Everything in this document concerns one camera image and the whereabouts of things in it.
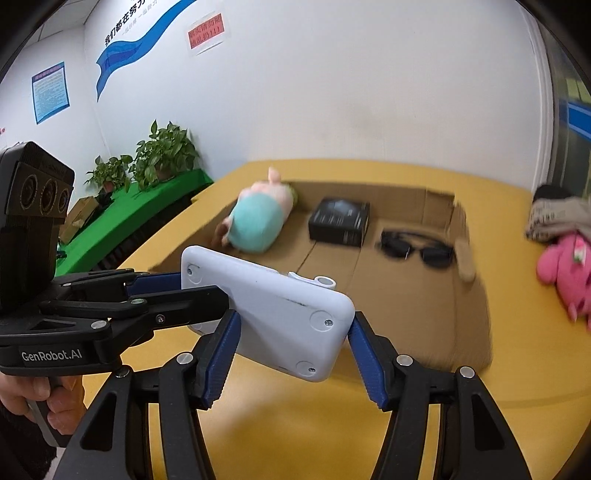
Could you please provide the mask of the person's left hand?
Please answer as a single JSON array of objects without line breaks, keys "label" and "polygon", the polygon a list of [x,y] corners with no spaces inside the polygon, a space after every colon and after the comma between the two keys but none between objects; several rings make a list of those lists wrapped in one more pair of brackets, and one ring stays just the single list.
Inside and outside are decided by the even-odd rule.
[{"label": "person's left hand", "polygon": [[1,374],[1,403],[17,416],[33,421],[27,401],[46,402],[47,421],[62,435],[72,435],[86,412],[81,376],[59,378],[59,385],[51,387],[45,377],[18,377]]}]

